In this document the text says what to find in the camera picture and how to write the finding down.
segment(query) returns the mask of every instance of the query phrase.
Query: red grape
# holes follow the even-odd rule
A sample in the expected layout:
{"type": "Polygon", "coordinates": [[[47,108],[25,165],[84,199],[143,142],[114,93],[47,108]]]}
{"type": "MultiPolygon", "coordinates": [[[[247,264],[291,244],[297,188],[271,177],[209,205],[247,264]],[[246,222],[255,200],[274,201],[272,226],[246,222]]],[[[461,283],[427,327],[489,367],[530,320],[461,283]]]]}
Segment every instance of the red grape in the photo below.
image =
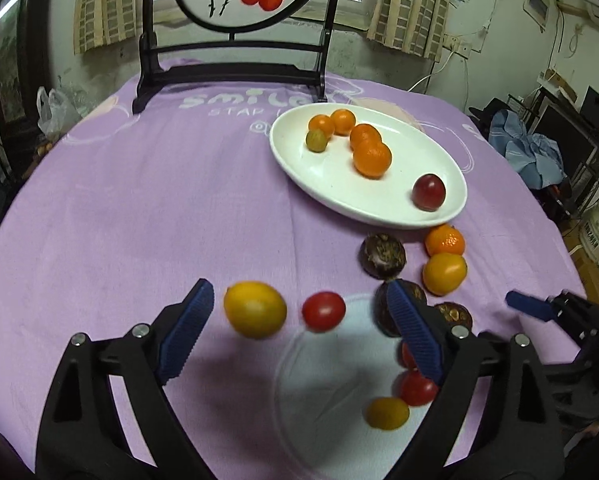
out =
{"type": "Polygon", "coordinates": [[[446,199],[446,187],[436,174],[428,173],[417,179],[411,198],[420,209],[436,211],[446,199]]]}

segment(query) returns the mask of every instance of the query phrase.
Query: orange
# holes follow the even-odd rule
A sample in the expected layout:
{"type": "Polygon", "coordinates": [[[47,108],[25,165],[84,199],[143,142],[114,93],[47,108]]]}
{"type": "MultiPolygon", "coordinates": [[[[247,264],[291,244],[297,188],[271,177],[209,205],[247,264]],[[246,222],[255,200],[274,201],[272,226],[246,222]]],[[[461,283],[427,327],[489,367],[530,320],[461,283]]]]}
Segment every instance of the orange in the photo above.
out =
{"type": "Polygon", "coordinates": [[[424,286],[435,296],[446,296],[461,285],[468,272],[463,256],[438,253],[422,269],[424,286]]]}
{"type": "Polygon", "coordinates": [[[352,111],[340,108],[331,114],[331,119],[335,123],[335,132],[337,135],[347,136],[351,133],[357,119],[352,111]]]}
{"type": "Polygon", "coordinates": [[[355,169],[369,178],[381,177],[392,161],[393,155],[388,146],[376,140],[361,142],[353,152],[355,169]]]}
{"type": "Polygon", "coordinates": [[[466,250],[464,236],[448,224],[442,224],[431,229],[426,235],[424,245],[426,245],[426,252],[429,256],[438,253],[451,253],[462,256],[466,250]]]}
{"type": "Polygon", "coordinates": [[[351,137],[349,139],[353,152],[357,145],[363,140],[375,140],[375,142],[381,142],[381,135],[375,126],[366,123],[358,124],[351,130],[351,137]]]}
{"type": "Polygon", "coordinates": [[[333,137],[333,132],[335,131],[335,123],[329,116],[320,114],[308,121],[308,129],[322,130],[326,139],[330,139],[333,137]]]}

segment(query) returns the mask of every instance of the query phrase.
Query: blue cloth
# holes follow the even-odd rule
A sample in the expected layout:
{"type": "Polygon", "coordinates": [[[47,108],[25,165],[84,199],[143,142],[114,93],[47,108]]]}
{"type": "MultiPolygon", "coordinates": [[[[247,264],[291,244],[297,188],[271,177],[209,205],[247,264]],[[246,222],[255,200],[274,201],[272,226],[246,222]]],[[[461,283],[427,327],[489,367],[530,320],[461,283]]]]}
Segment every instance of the blue cloth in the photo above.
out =
{"type": "Polygon", "coordinates": [[[557,143],[542,134],[528,134],[518,115],[497,112],[488,142],[504,156],[529,189],[542,189],[564,179],[564,163],[557,143]]]}

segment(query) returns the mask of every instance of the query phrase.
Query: purple tablecloth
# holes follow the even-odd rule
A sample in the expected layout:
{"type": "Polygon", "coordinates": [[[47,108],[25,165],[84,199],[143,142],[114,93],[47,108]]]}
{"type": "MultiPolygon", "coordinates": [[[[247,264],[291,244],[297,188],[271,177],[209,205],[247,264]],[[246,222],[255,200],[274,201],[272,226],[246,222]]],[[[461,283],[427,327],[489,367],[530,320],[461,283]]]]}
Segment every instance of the purple tablecloth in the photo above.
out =
{"type": "MultiPolygon", "coordinates": [[[[179,86],[133,116],[136,81],[52,150],[0,228],[0,431],[32,467],[46,393],[71,334],[120,336],[205,277],[218,308],[182,375],[166,385],[174,410],[220,480],[309,478],[274,428],[275,369],[301,330],[307,296],[377,287],[355,259],[373,229],[309,198],[270,153],[270,125],[309,102],[304,89],[179,86]],[[224,290],[240,280],[270,283],[288,302],[286,325],[266,342],[241,338],[224,317],[224,290]]],[[[436,98],[372,82],[329,76],[327,93],[412,115],[462,168],[468,203],[454,224],[467,239],[469,272],[447,298],[470,308],[474,332],[525,330],[545,361],[572,359],[577,348],[556,325],[520,319],[504,305],[513,288],[539,297],[583,288],[555,225],[468,118],[436,98]]],[[[398,233],[405,279],[420,282],[424,234],[398,233]]],[[[150,461],[119,385],[131,448],[150,461]]],[[[475,404],[455,460],[470,447],[475,404]]]]}

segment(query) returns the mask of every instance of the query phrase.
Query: white plastic bag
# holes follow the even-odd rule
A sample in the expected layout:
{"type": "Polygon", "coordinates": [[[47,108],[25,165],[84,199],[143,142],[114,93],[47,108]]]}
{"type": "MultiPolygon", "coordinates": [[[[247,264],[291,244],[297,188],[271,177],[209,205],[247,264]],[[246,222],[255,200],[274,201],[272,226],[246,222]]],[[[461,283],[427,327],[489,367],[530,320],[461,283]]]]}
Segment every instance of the white plastic bag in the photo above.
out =
{"type": "Polygon", "coordinates": [[[82,116],[61,91],[51,89],[46,95],[43,86],[37,91],[37,111],[40,114],[37,125],[51,142],[56,142],[82,120],[82,116]]]}

